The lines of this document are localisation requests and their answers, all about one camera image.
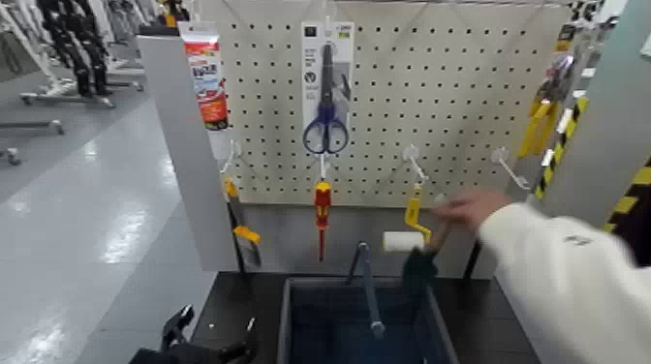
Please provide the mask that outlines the person's bare hand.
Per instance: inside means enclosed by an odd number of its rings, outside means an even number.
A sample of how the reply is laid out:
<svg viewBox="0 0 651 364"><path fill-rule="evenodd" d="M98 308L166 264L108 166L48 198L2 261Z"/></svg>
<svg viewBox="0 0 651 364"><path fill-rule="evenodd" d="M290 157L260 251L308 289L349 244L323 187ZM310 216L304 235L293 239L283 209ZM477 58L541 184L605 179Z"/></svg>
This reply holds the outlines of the person's bare hand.
<svg viewBox="0 0 651 364"><path fill-rule="evenodd" d="M433 213L470 230L477 230L490 215L511 202L499 192L473 191L434 207Z"/></svg>

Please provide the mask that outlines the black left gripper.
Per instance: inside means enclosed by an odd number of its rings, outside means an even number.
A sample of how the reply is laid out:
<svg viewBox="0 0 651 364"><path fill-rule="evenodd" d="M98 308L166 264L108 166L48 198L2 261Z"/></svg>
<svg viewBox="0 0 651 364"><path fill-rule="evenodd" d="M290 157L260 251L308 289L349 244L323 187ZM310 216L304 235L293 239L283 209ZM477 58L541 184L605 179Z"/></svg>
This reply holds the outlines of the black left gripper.
<svg viewBox="0 0 651 364"><path fill-rule="evenodd" d="M192 305L183 306L163 326L161 351L140 348L129 360L129 364L250 364L257 357L258 333L255 318L249 319L242 340L223 349L223 358L217 350L194 345L177 345L187 342L184 329L192 322L194 316Z"/></svg>

